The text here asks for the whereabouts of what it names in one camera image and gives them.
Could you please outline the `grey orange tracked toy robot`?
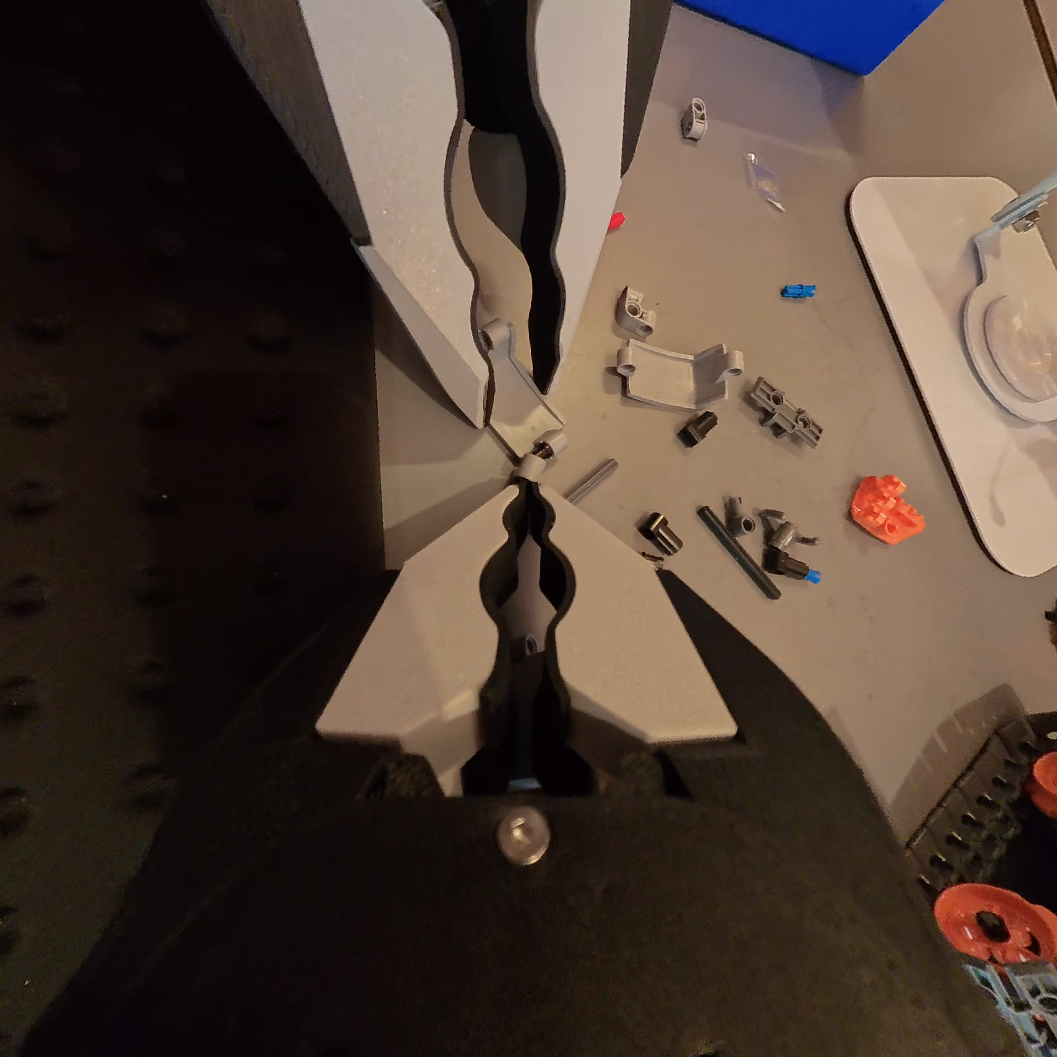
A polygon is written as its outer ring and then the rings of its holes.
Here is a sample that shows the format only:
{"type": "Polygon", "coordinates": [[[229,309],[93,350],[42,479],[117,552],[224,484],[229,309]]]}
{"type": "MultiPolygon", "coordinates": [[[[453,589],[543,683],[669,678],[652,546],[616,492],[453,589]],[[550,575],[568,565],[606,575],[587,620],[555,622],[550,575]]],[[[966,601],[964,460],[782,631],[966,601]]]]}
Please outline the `grey orange tracked toy robot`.
{"type": "Polygon", "coordinates": [[[891,815],[964,971],[1025,1055],[1056,1054],[1055,713],[1005,684],[933,734],[891,815]]]}

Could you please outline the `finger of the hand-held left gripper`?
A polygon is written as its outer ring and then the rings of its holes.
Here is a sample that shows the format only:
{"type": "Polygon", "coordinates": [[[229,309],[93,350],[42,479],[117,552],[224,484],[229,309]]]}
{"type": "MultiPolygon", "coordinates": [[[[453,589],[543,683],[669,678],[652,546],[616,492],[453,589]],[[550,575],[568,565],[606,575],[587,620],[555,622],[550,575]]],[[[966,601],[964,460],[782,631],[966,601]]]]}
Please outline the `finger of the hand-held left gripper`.
{"type": "Polygon", "coordinates": [[[537,387],[552,390],[569,353],[622,186],[628,1],[526,5],[526,175],[522,254],[537,387]]]}
{"type": "Polygon", "coordinates": [[[457,411],[483,429],[494,371],[451,203],[465,116],[453,20],[444,2],[299,7],[363,216],[358,255],[457,411]]]}

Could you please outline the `long black axle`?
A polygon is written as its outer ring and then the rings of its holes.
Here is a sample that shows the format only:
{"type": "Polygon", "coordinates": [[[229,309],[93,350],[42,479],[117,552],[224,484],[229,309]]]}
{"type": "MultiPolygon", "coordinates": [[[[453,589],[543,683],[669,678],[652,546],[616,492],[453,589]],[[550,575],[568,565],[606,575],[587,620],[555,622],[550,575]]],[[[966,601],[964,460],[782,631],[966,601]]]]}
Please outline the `long black axle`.
{"type": "Polygon", "coordinates": [[[734,536],[723,519],[707,505],[699,506],[696,515],[701,522],[709,530],[720,543],[720,546],[731,556],[733,561],[747,575],[752,583],[771,601],[778,601],[782,593],[777,585],[773,582],[769,575],[763,568],[752,558],[750,554],[742,546],[738,537],[734,536]]]}

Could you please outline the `clear plastic scrap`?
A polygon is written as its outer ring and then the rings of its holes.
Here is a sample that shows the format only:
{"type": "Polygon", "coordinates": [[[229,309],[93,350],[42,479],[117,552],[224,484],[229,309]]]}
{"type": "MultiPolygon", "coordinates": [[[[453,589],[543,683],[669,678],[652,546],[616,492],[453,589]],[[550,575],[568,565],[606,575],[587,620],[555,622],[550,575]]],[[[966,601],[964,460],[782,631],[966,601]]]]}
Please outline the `clear plastic scrap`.
{"type": "Polygon", "coordinates": [[[784,204],[781,200],[777,178],[769,168],[761,163],[755,153],[745,153],[744,161],[745,168],[747,168],[748,183],[754,192],[759,194],[760,199],[773,207],[774,210],[783,214],[784,204]]]}

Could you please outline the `grey H-shaped connector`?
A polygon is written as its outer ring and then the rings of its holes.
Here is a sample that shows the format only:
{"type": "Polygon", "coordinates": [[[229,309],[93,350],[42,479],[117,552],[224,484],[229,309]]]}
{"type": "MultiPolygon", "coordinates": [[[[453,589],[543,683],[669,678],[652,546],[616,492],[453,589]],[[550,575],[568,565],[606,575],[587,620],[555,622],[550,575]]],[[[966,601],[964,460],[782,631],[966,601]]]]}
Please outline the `grey H-shaped connector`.
{"type": "Polygon", "coordinates": [[[764,377],[758,377],[747,391],[747,401],[759,413],[760,425],[778,439],[791,439],[812,449],[821,441],[822,427],[806,410],[796,407],[786,392],[764,377]]]}

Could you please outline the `white book stand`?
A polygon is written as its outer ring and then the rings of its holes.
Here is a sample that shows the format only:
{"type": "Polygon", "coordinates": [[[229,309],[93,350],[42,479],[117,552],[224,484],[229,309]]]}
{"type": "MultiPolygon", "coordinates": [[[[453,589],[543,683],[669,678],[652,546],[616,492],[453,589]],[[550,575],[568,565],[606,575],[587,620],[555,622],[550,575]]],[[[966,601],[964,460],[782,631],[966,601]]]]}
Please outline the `white book stand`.
{"type": "Polygon", "coordinates": [[[1037,229],[1055,183],[872,177],[849,201],[973,531],[1021,577],[1056,563],[1056,270],[1037,229]]]}

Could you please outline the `orange wedge brick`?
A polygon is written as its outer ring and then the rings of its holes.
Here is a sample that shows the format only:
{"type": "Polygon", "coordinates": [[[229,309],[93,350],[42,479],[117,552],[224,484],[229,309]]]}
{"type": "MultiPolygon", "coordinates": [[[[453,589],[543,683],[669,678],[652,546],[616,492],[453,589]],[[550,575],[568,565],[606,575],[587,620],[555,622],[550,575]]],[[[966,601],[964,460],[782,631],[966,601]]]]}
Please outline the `orange wedge brick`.
{"type": "Polygon", "coordinates": [[[888,546],[922,534],[926,520],[903,498],[905,490],[905,482],[894,475],[863,478],[850,502],[851,520],[888,546]]]}

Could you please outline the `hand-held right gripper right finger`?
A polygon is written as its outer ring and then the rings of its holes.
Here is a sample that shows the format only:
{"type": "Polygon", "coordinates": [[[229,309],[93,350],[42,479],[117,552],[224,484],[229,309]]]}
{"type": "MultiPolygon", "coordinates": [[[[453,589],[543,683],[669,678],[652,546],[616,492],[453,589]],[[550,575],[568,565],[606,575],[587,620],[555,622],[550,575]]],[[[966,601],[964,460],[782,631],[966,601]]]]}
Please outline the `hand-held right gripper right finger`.
{"type": "Polygon", "coordinates": [[[546,485],[533,498],[541,556],[562,587],[548,659],[565,745],[605,783],[630,757],[730,747],[738,723],[659,567],[546,485]]]}

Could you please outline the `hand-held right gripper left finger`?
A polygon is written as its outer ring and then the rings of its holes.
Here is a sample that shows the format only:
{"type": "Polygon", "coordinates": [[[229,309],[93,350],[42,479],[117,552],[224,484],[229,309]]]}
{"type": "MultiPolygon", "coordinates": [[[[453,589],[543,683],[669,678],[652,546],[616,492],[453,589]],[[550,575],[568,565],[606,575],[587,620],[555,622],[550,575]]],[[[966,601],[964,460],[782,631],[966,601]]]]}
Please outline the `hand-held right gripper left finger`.
{"type": "Polygon", "coordinates": [[[316,722],[425,757],[446,795],[482,747],[482,696],[518,587],[524,495],[509,485],[407,559],[316,722]]]}

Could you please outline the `blue plastic bin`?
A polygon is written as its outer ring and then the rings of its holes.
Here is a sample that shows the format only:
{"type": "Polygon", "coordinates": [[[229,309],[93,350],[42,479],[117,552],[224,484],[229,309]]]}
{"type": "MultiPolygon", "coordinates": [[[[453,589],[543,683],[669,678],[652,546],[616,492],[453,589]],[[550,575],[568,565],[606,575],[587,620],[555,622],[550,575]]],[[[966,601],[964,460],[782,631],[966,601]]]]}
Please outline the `blue plastic bin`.
{"type": "Polygon", "coordinates": [[[940,1],[682,1],[680,5],[843,71],[872,73],[940,1]]]}

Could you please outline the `dark grey axle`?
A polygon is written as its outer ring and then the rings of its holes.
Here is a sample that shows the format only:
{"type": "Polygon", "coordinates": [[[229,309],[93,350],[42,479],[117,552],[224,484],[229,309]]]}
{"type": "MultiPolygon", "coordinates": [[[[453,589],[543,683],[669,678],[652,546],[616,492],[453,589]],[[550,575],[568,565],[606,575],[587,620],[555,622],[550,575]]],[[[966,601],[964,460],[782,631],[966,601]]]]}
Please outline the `dark grey axle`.
{"type": "Polygon", "coordinates": [[[569,503],[576,505],[581,502],[587,495],[590,495],[594,489],[611,478],[615,471],[618,469],[618,463],[615,459],[606,459],[596,467],[594,467],[588,475],[582,478],[576,485],[564,493],[563,498],[569,503]]]}

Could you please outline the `grey grooved curved panel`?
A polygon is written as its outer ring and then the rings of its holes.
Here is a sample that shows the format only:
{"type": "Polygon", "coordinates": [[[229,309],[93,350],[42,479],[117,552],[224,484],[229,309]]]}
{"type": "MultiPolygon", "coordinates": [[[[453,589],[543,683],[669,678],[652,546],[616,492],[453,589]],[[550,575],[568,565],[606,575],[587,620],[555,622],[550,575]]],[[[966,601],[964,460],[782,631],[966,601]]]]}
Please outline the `grey grooved curved panel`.
{"type": "Polygon", "coordinates": [[[550,613],[539,585],[530,576],[519,580],[500,610],[501,623],[509,637],[512,663],[521,663],[543,650],[550,613]]]}

